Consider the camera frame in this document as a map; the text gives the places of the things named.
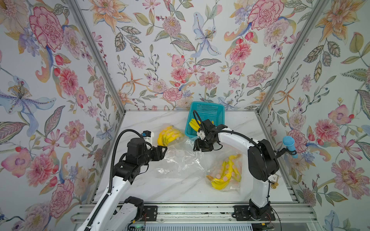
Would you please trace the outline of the yellow banana bunch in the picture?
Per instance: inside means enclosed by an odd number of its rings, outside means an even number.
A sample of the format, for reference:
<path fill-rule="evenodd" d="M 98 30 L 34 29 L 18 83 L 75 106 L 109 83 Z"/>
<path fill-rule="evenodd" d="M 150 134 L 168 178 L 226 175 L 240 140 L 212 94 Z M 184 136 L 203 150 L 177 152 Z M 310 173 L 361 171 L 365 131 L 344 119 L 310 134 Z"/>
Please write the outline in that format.
<path fill-rule="evenodd" d="M 179 129 L 174 126 L 168 126 L 159 133 L 157 142 L 159 146 L 169 146 L 183 137 L 184 134 Z"/>
<path fill-rule="evenodd" d="M 207 119 L 207 120 L 200 120 L 200 119 L 191 119 L 188 125 L 195 131 L 195 132 L 207 132 L 212 127 L 214 127 L 214 122 Z"/>

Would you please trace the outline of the clear zip-top bag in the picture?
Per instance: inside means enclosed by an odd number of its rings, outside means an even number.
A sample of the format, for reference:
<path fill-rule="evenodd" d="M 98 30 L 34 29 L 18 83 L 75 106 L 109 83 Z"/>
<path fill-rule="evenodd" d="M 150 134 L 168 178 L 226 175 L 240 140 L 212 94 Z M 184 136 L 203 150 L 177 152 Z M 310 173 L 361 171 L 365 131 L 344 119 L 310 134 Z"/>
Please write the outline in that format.
<path fill-rule="evenodd" d="M 155 168 L 160 178 L 202 178 L 211 168 L 213 158 L 194 151 L 195 138 L 184 139 L 168 147 L 165 158 Z"/>

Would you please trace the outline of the pink dotted zip bag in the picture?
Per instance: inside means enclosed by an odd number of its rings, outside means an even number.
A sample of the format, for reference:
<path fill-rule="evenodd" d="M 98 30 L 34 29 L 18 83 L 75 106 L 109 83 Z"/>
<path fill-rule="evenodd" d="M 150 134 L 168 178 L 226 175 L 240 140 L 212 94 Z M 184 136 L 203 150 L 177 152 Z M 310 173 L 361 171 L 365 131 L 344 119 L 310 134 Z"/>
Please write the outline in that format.
<path fill-rule="evenodd" d="M 205 181 L 220 192 L 237 191 L 242 180 L 242 152 L 233 147 L 216 151 L 216 157 L 206 172 Z"/>

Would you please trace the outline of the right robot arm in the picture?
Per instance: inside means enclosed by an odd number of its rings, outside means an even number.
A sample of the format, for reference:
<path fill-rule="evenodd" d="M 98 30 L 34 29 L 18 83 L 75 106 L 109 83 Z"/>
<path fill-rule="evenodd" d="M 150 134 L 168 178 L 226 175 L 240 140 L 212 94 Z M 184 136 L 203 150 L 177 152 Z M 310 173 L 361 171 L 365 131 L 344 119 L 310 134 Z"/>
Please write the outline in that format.
<path fill-rule="evenodd" d="M 247 220 L 262 220 L 273 212 L 270 203 L 270 180 L 279 170 L 275 154 L 270 142 L 266 139 L 254 141 L 244 134 L 233 131 L 227 126 L 214 125 L 210 120 L 202 120 L 196 110 L 193 116 L 200 128 L 194 143 L 194 151 L 211 152 L 214 144 L 226 144 L 247 157 L 248 170 L 253 177 L 253 187 L 249 206 L 245 209 Z"/>

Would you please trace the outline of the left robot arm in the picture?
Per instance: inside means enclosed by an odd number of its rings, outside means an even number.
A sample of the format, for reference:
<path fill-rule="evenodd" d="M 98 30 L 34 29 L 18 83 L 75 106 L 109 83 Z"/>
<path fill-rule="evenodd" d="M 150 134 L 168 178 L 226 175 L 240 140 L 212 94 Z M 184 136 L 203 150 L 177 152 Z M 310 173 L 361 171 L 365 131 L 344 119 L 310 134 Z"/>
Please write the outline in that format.
<path fill-rule="evenodd" d="M 121 137 L 126 133 L 136 136 L 127 144 L 127 152 L 116 163 L 116 153 Z M 115 141 L 108 186 L 93 211 L 78 228 L 80 231 L 127 231 L 135 222 L 144 218 L 144 201 L 129 196 L 123 206 L 116 211 L 121 197 L 132 186 L 135 178 L 141 174 L 141 168 L 152 161 L 161 161 L 167 152 L 165 146 L 153 146 L 153 135 L 150 131 L 139 133 L 132 129 L 122 131 Z"/>

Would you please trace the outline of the teal plastic basket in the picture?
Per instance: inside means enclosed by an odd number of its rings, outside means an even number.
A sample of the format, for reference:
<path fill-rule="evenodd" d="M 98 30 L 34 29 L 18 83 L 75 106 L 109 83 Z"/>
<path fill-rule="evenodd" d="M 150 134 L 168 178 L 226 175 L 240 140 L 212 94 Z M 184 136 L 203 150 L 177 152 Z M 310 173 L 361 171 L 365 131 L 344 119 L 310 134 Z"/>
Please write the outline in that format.
<path fill-rule="evenodd" d="M 225 123 L 225 108 L 222 105 L 215 103 L 193 102 L 190 105 L 190 111 L 186 123 L 185 135 L 189 138 L 196 137 L 196 132 L 191 128 L 190 122 L 194 119 L 193 111 L 196 111 L 201 120 L 209 119 L 216 126 Z"/>

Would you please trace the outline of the small printed card box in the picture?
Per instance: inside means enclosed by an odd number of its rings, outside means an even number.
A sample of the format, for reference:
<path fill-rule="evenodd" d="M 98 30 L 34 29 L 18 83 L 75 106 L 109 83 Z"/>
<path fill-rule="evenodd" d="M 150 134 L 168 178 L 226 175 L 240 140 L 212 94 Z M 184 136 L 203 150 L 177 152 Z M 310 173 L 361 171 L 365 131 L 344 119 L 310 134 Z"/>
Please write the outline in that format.
<path fill-rule="evenodd" d="M 276 189 L 278 186 L 279 186 L 279 183 L 278 183 L 278 180 L 279 180 L 279 175 L 277 174 L 274 174 L 274 175 L 271 175 L 268 180 L 269 180 L 269 183 L 270 183 L 270 187 L 272 189 Z"/>

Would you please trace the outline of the blue microphone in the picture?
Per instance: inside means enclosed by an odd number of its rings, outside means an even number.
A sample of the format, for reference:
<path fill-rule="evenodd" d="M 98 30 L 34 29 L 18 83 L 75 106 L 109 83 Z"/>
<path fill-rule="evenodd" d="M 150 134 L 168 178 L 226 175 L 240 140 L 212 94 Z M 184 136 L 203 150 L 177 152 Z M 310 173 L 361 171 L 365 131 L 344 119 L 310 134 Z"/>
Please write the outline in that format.
<path fill-rule="evenodd" d="M 293 158 L 297 158 L 298 154 L 295 148 L 295 140 L 291 136 L 285 136 L 282 140 L 283 145 L 285 145 L 287 153 L 289 153 Z"/>

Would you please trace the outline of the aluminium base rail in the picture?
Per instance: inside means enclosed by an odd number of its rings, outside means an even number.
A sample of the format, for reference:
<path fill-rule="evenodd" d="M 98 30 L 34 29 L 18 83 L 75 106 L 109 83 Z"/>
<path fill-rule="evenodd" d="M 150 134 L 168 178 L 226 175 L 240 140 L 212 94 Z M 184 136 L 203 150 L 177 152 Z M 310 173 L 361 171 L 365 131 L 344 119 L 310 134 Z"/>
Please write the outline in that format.
<path fill-rule="evenodd" d="M 230 224 L 236 228 L 247 224 L 272 225 L 275 231 L 320 231 L 313 209 L 302 203 L 272 203 L 271 209 L 260 220 L 242 216 L 246 203 L 145 203 L 144 221 L 155 225 L 168 224 Z"/>

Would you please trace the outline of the aluminium corner post left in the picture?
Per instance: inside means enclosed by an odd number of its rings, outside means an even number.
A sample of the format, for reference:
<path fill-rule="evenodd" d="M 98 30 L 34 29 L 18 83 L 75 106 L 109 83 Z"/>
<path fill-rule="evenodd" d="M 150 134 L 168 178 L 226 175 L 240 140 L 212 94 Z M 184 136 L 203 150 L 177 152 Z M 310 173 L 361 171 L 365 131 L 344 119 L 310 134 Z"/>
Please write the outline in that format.
<path fill-rule="evenodd" d="M 103 79 L 106 81 L 108 85 L 108 89 L 111 91 L 112 97 L 115 101 L 115 104 L 119 111 L 123 114 L 126 113 L 126 110 L 121 102 L 121 99 L 119 97 L 118 91 L 116 90 L 114 83 L 112 81 L 112 78 L 109 74 L 108 68 L 106 64 L 104 63 L 103 57 L 100 55 L 99 49 L 95 43 L 95 40 L 92 36 L 92 33 L 84 19 L 82 10 L 80 9 L 77 1 L 72 0 L 66 0 L 66 3 L 70 9 L 70 11 L 73 14 L 74 19 L 77 22 L 77 25 L 82 29 L 82 34 L 86 40 L 86 43 L 91 50 L 92 57 L 95 60 L 95 63 L 97 64 L 99 70 L 102 73 Z"/>

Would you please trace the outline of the aluminium corner post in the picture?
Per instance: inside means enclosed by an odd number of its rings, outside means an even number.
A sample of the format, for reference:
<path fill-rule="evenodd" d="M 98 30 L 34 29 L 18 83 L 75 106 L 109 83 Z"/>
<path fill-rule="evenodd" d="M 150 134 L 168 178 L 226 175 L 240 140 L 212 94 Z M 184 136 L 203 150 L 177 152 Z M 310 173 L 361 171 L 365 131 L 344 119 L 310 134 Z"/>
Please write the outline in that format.
<path fill-rule="evenodd" d="M 325 8 L 326 3 L 325 1 L 319 0 L 316 1 L 313 9 L 311 10 L 310 15 L 308 16 L 308 19 L 306 20 L 304 26 L 302 27 L 301 34 L 298 36 L 296 42 L 293 44 L 291 50 L 289 51 L 288 55 L 286 56 L 286 61 L 282 64 L 281 69 L 278 71 L 278 74 L 272 83 L 271 87 L 269 88 L 269 91 L 267 92 L 267 95 L 264 99 L 264 101 L 261 103 L 261 105 L 257 108 L 256 113 L 258 115 L 261 115 L 261 113 L 267 109 L 267 106 L 271 99 L 273 98 L 273 95 L 280 85 L 281 81 L 284 79 L 285 74 L 290 68 L 290 65 L 294 62 L 296 56 L 298 55 L 298 52 L 302 49 L 302 47 L 305 44 L 305 41 L 311 32 L 311 30 L 314 28 L 315 22 L 318 20 L 318 18 L 321 16 L 323 9 Z"/>
<path fill-rule="evenodd" d="M 72 0 L 66 0 L 66 3 L 70 9 L 70 11 L 73 14 L 74 19 L 77 22 L 77 25 L 82 29 L 82 34 L 86 40 L 86 43 L 91 50 L 92 57 L 95 60 L 95 63 L 97 64 L 99 70 L 102 73 L 103 79 L 106 81 L 108 85 L 108 89 L 111 91 L 112 97 L 115 101 L 115 104 L 119 111 L 123 114 L 126 113 L 126 110 L 121 102 L 121 99 L 119 97 L 118 91 L 116 90 L 114 83 L 112 81 L 112 78 L 109 74 L 108 68 L 106 64 L 104 63 L 103 57 L 100 55 L 99 49 L 95 43 L 95 40 L 92 36 L 92 33 L 84 19 L 82 10 L 80 9 L 77 1 Z"/>

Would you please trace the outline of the aluminium corner post right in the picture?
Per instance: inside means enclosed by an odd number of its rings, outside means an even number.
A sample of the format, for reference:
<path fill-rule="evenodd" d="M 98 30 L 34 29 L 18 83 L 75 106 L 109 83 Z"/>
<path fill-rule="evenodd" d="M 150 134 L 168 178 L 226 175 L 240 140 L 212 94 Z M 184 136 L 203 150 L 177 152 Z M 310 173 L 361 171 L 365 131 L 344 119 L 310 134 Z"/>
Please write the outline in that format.
<path fill-rule="evenodd" d="M 311 30 L 314 28 L 315 22 L 318 20 L 318 18 L 321 16 L 323 9 L 325 8 L 326 3 L 325 1 L 319 0 L 316 1 L 313 9 L 311 10 L 310 15 L 308 16 L 308 19 L 306 20 L 304 26 L 302 27 L 301 34 L 298 36 L 296 42 L 293 44 L 291 50 L 289 51 L 288 55 L 286 56 L 286 61 L 282 64 L 281 69 L 278 71 L 278 74 L 272 83 L 271 87 L 269 88 L 269 91 L 267 92 L 267 95 L 264 99 L 264 101 L 261 103 L 261 105 L 257 108 L 256 113 L 258 115 L 261 115 L 261 113 L 267 109 L 267 106 L 271 99 L 273 98 L 273 95 L 280 85 L 281 81 L 284 79 L 285 74 L 290 68 L 290 65 L 294 62 L 296 56 L 298 55 L 298 52 L 302 49 L 302 47 L 305 44 L 305 41 L 311 32 Z"/>

